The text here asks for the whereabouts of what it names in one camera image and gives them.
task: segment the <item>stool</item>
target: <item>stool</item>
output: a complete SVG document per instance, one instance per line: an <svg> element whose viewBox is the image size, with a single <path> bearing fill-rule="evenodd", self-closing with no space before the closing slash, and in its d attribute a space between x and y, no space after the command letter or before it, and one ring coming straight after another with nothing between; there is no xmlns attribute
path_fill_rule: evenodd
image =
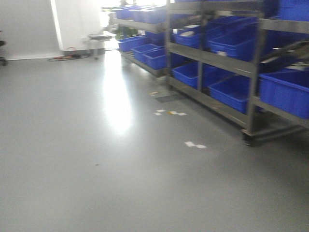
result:
<svg viewBox="0 0 309 232"><path fill-rule="evenodd" d="M89 34L88 35L88 48L87 48L87 54L90 55L89 51L91 49L91 41L95 40L97 41L97 47L95 48L94 55L95 59L98 59L98 49L99 49L99 44L100 42L105 42L109 41L112 38L111 35L106 35L106 34Z"/></svg>

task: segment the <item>cable on floor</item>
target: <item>cable on floor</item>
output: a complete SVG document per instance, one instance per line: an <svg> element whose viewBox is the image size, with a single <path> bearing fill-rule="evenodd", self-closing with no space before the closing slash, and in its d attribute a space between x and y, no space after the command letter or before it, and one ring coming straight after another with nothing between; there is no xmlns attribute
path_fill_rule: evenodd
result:
<svg viewBox="0 0 309 232"><path fill-rule="evenodd" d="M76 54L77 50L75 47L68 47L66 50L68 49L73 49L73 53L71 55L50 58L48 59L48 61L66 61L66 60L73 60L73 59L84 59L84 58L89 57L89 56L82 56L82 55Z"/></svg>

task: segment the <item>chair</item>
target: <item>chair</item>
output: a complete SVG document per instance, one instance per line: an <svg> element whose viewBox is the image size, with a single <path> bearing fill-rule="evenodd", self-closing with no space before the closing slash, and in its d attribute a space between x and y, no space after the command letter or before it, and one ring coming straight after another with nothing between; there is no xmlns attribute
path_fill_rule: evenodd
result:
<svg viewBox="0 0 309 232"><path fill-rule="evenodd" d="M94 49L94 56L95 59L98 59L98 50L100 43L104 43L105 41L109 41L112 38L112 35L103 33L98 34L88 34L88 48L87 48L87 54L90 56L90 50L91 50L91 41L97 41L97 47Z"/></svg>

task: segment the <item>bright light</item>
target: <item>bright light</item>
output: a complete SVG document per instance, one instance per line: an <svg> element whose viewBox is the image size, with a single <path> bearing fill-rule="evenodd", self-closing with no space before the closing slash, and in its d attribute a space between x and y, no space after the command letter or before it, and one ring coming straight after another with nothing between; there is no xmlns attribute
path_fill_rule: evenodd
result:
<svg viewBox="0 0 309 232"><path fill-rule="evenodd" d="M128 4L133 4L133 0L126 0ZM137 0L136 1L137 5L165 5L166 0ZM103 7L117 7L120 5L119 0L101 0L101 6Z"/></svg>
<svg viewBox="0 0 309 232"><path fill-rule="evenodd" d="M124 134L132 124L132 109L122 78L120 54L112 51L110 53L104 61L104 113L115 132Z"/></svg>

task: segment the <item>metal shelf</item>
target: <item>metal shelf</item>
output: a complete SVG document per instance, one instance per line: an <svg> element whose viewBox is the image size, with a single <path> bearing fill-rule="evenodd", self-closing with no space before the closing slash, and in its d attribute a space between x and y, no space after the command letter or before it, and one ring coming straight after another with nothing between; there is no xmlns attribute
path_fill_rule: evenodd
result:
<svg viewBox="0 0 309 232"><path fill-rule="evenodd" d="M230 57L223 57L211 52L205 52L200 49L183 46L176 43L168 44L169 51L179 55L221 68L239 75L254 77L255 66L253 63L234 59Z"/></svg>
<svg viewBox="0 0 309 232"><path fill-rule="evenodd" d="M184 84L183 82L176 80L174 77L168 76L168 83L170 86L173 86L181 92L189 95L193 99L218 112L219 114L230 119L231 121L237 123L241 127L246 128L248 118L247 115L244 115L237 110L229 107L228 105L225 105L217 101L216 99Z"/></svg>
<svg viewBox="0 0 309 232"><path fill-rule="evenodd" d="M134 55L133 55L132 52L126 52L126 53L121 52L121 55L123 57L127 58L128 60L132 61L133 63L137 64L138 66L142 67L146 71L150 72L152 75L154 75L156 77L161 77L165 73L165 69L155 70L155 69L149 67L148 65L146 65L145 63L138 61L137 59L134 58Z"/></svg>
<svg viewBox="0 0 309 232"><path fill-rule="evenodd" d="M165 31L165 27L164 27L165 23L150 24L150 23L136 22L131 19L118 19L118 18L113 18L112 20L113 20L113 23L117 23L122 26L140 29L140 30L146 30L146 31L150 31L153 33L160 33L160 32Z"/></svg>
<svg viewBox="0 0 309 232"><path fill-rule="evenodd" d="M263 2L260 0L204 1L171 3L172 14L196 14L201 11L261 11Z"/></svg>
<svg viewBox="0 0 309 232"><path fill-rule="evenodd" d="M309 34L309 22L276 19L260 19L262 29Z"/></svg>
<svg viewBox="0 0 309 232"><path fill-rule="evenodd" d="M295 124L301 125L303 127L306 127L309 129L309 119L302 119L300 117L297 117L295 115L292 115L286 111L283 111L281 109L278 109L272 105L269 105L265 102L260 101L258 97L253 98L253 104L259 107L262 107L263 109L270 111L274 114L280 115L283 118L286 118L287 120L290 120L294 122Z"/></svg>
<svg viewBox="0 0 309 232"><path fill-rule="evenodd" d="M253 139L274 138L287 135L306 128L309 129L309 120L301 119L290 113L282 111L269 104L261 102L257 95L259 81L258 71L273 70L286 67L298 58L305 58L309 54L309 40L297 42L284 47L277 52L262 57L266 40L266 30L277 30L309 34L309 22L265 19L271 9L267 9L263 0L229 0L204 2L178 2L170 3L167 0L168 14L193 14L202 16L202 26L205 26L210 15L255 15L259 18L257 48L252 62L246 62L230 57L183 46L170 42L169 30L173 27L167 22L167 48L168 53L176 53L199 61L198 76L202 75L201 63L206 63L221 69L251 78L248 113L244 115L231 107L187 86L186 84L168 76L169 85L201 102L231 121L241 125L244 130L244 140L251 145ZM266 110L260 113L256 106Z"/></svg>

